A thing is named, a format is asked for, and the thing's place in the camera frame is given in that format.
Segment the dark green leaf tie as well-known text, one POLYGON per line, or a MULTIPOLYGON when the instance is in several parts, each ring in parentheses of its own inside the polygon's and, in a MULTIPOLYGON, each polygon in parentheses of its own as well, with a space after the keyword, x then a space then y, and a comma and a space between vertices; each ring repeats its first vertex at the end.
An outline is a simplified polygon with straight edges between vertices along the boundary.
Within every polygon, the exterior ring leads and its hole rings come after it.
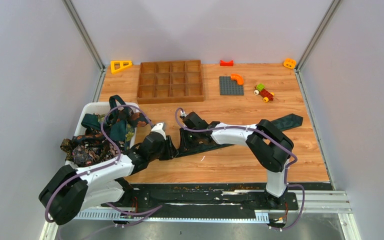
MULTIPOLYGON (((259 129, 279 143, 280 139, 274 136, 276 132, 273 131, 273 129, 283 132, 286 130, 298 128, 302 125, 303 120, 304 118, 302 116, 291 113, 289 115, 270 121, 269 126, 266 127, 266 129, 262 129, 255 124, 241 126, 237 125, 234 127, 233 125, 225 124, 219 121, 207 123, 195 112, 191 112, 187 115, 187 117, 182 119, 183 126, 181 126, 181 128, 190 132, 206 133, 210 135, 212 140, 217 144, 217 149, 220 149, 232 145, 246 146, 246 140, 249 135, 254 133, 254 129, 259 129)), ((176 157, 186 157, 199 153, 201 152, 178 152, 176 157)))

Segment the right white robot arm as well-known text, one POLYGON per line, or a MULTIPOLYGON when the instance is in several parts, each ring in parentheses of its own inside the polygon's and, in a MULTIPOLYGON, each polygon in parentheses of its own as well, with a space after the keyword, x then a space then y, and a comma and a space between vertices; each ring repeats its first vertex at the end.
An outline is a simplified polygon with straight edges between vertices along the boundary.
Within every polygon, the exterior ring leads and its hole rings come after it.
POLYGON ((286 201, 289 166, 298 158, 292 152, 294 143, 267 119, 251 125, 232 125, 213 121, 207 123, 195 112, 187 114, 179 107, 175 120, 183 130, 195 135, 206 145, 237 145, 248 147, 267 171, 265 202, 278 209, 286 201))

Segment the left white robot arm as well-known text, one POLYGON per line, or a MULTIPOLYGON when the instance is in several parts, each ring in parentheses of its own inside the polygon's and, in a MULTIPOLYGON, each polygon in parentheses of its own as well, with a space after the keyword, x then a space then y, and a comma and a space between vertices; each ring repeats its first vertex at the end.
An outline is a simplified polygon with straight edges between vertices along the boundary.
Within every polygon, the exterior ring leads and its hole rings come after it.
POLYGON ((151 132, 141 143, 111 160, 81 168, 64 165, 38 196, 45 208, 45 220, 61 226, 96 205, 117 202, 122 207, 129 206, 132 191, 122 184, 109 187, 108 183, 134 175, 154 160, 171 160, 178 154, 169 135, 151 132))

